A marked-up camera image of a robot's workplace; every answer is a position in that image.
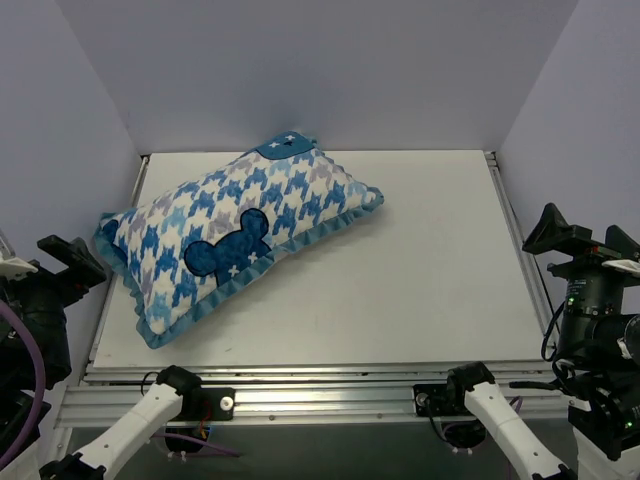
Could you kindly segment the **blue white houndstooth pillowcase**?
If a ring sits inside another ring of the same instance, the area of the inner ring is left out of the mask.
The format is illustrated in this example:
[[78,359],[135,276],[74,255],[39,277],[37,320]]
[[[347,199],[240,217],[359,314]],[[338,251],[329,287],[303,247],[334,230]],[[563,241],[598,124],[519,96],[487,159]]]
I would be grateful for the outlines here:
[[317,143],[286,131],[122,213],[94,235],[135,300],[136,329],[158,349],[295,253],[371,214],[379,189]]

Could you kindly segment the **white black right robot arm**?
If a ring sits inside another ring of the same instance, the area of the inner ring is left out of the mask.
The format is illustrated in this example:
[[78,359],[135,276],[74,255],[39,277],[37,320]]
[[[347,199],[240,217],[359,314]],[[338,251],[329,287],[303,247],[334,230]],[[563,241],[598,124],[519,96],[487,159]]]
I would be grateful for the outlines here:
[[636,479],[639,476],[639,316],[621,311],[626,289],[639,284],[639,245],[616,225],[602,242],[547,204],[522,249],[556,251],[569,261],[548,266],[566,281],[551,382],[522,389],[562,394],[577,445],[570,468],[531,431],[482,362],[450,370],[444,400],[484,427],[521,479]]

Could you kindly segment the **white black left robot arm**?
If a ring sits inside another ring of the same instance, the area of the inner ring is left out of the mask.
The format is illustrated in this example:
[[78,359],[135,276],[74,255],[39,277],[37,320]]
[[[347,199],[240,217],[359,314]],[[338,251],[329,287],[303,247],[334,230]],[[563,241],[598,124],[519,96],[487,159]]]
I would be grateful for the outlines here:
[[67,307],[106,274],[81,238],[56,235],[40,250],[64,269],[53,273],[19,258],[1,241],[1,476],[4,479],[112,479],[167,422],[194,417],[200,378],[177,366],[162,370],[142,398],[96,440],[40,466],[39,424],[50,410],[44,394],[71,373]]

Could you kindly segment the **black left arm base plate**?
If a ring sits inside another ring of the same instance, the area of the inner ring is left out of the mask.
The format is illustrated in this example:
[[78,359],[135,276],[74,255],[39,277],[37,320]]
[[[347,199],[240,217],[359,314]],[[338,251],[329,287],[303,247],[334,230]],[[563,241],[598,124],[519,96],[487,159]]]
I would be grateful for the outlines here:
[[230,387],[202,388],[187,393],[176,421],[230,421],[234,417],[235,390]]

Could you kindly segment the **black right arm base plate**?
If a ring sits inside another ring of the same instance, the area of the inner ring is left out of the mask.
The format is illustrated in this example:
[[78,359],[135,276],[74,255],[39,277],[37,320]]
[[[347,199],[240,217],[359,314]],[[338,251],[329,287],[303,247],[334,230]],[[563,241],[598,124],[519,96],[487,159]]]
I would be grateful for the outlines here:
[[468,414],[464,405],[450,396],[444,383],[414,384],[412,396],[418,417],[462,417]]

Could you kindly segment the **aluminium mounting rail frame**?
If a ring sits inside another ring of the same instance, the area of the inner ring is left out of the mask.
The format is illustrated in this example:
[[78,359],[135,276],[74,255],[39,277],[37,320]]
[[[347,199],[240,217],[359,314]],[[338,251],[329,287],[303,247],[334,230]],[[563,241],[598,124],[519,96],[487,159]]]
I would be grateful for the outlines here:
[[412,422],[413,388],[484,361],[497,381],[546,382],[547,289],[521,249],[496,157],[342,151],[384,204],[278,263],[168,345],[134,330],[120,279],[58,427],[107,427],[176,364],[235,390],[239,425]]

